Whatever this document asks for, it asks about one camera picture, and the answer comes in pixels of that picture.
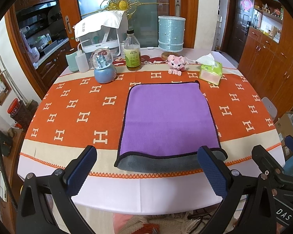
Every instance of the purple towel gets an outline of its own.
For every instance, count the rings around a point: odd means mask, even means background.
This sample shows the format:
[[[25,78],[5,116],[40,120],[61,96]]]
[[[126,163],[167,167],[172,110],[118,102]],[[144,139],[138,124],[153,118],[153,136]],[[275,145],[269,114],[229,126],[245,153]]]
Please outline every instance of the purple towel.
[[[210,108],[197,81],[131,88],[115,166],[133,155],[153,159],[194,155],[204,145],[220,147]]]

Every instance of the white pipe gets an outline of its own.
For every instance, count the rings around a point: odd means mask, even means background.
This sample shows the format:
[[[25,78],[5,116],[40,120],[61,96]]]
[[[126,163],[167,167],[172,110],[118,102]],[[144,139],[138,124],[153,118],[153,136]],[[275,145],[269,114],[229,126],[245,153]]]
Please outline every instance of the white pipe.
[[[9,74],[8,70],[6,69],[4,63],[3,63],[3,60],[1,58],[1,55],[0,55],[0,61],[1,61],[1,64],[3,65],[3,68],[4,70],[0,73],[4,73],[5,74],[5,77],[6,79],[8,80],[11,88],[13,89],[13,91],[15,92],[15,94],[17,95],[17,97],[22,100],[25,105],[28,103],[28,100],[26,99],[26,97],[22,94],[22,92],[20,91],[20,89],[17,87],[17,85],[15,84],[14,80],[12,79],[11,75]]]

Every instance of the red lid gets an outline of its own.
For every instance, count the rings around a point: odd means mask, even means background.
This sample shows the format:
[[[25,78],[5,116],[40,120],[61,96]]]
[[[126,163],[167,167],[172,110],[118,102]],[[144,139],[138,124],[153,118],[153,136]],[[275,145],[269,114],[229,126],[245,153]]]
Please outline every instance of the red lid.
[[[8,114],[11,114],[11,112],[14,110],[14,108],[19,107],[19,106],[20,106],[20,103],[19,103],[18,99],[17,98],[14,99],[8,108]]]

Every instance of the blue lampshade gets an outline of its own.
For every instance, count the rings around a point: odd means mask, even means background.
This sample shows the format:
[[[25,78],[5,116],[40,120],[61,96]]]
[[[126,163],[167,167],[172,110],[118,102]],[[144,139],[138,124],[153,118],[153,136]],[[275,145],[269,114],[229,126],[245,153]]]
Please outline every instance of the blue lampshade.
[[[185,18],[158,17],[158,47],[167,52],[180,52],[183,46]]]

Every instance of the tissue pack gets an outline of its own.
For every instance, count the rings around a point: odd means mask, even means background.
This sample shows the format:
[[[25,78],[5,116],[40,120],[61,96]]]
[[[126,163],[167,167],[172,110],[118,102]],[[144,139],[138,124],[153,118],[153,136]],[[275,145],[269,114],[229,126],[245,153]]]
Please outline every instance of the tissue pack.
[[[219,85],[222,78],[222,64],[217,61],[215,61],[215,65],[202,64],[199,78],[214,85]]]

